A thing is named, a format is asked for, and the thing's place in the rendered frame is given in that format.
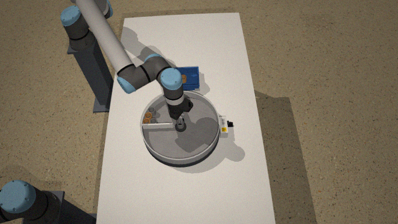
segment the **brown floor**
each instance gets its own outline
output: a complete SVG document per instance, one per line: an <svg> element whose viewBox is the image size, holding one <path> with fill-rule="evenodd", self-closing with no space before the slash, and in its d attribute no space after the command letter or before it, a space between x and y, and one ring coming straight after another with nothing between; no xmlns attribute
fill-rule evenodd
<svg viewBox="0 0 398 224"><path fill-rule="evenodd" d="M67 55L71 5L1 1L0 187L65 191L96 213L107 114ZM397 1L111 5L119 37L126 17L240 13L277 223L398 223Z"/></svg>

